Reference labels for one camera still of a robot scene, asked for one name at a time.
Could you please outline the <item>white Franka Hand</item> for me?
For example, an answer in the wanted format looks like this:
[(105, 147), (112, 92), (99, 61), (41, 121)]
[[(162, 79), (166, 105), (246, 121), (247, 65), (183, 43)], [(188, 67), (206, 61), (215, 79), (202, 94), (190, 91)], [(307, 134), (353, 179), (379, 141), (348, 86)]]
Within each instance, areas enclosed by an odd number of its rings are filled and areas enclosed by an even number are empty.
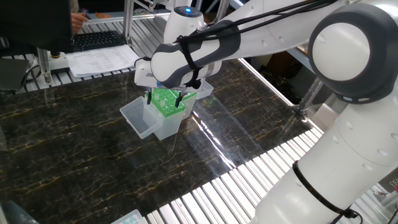
[[(141, 57), (138, 58), (134, 62), (135, 67), (135, 75), (134, 82), (137, 86), (143, 86), (148, 88), (147, 93), (147, 104), (149, 105), (152, 100), (152, 89), (151, 88), (163, 88), (165, 87), (161, 85), (154, 77), (151, 69), (151, 58), (150, 57)], [(182, 92), (178, 93), (178, 96), (175, 101), (175, 107), (178, 108), (179, 104), (182, 100)]]

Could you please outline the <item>bare person hand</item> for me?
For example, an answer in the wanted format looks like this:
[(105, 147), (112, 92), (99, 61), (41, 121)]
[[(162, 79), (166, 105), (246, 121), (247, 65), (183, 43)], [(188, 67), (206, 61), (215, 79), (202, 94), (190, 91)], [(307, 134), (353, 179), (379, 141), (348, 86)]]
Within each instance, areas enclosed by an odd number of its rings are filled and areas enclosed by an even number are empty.
[(71, 13), (72, 31), (77, 34), (83, 27), (88, 18), (84, 12)]

